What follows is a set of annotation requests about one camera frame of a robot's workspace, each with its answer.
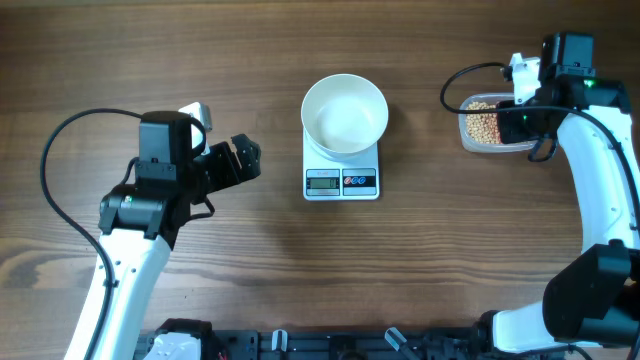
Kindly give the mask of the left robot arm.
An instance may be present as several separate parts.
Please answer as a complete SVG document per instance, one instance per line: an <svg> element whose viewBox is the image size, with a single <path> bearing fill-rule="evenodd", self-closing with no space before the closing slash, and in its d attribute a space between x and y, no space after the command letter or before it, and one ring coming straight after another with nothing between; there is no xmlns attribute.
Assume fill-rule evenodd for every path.
<svg viewBox="0 0 640 360"><path fill-rule="evenodd" d="M132 358L178 232L197 217L192 206L209 206L208 194L260 175L257 143L239 134L207 146L192 138L203 129L178 111L141 115L135 180L116 185L100 203L99 255L66 358Z"/></svg>

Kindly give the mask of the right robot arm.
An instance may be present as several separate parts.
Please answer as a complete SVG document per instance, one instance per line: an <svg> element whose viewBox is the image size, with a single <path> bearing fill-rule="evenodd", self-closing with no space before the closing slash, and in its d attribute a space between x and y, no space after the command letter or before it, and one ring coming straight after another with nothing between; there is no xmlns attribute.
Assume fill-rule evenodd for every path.
<svg viewBox="0 0 640 360"><path fill-rule="evenodd" d="M542 54L513 56L515 111L498 118L517 139L560 146L582 221L580 255L546 286L541 301L489 312L488 350L532 354L562 344L639 351L639 168L632 110L622 82L597 77L592 36L558 32Z"/></svg>

